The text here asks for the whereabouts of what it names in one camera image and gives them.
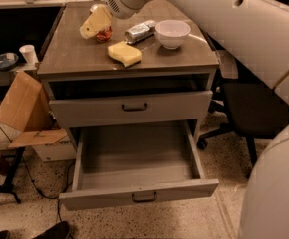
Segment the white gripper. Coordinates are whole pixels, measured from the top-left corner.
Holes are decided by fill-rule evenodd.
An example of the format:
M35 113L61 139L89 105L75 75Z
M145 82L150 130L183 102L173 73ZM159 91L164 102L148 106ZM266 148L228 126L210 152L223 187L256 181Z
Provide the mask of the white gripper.
M112 15L119 19L131 18L150 1L153 0L105 0L108 7L98 4L97 9L80 27L80 34L85 39L96 38L100 31L111 27Z

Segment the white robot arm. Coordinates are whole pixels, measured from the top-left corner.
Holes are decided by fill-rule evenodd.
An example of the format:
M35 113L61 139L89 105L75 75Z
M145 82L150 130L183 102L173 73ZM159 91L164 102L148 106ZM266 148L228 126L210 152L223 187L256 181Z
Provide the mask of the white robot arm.
M152 0L105 0L83 37L128 19ZM276 0L166 0L289 105L289 6ZM247 185L238 239L289 239L289 125L267 146Z

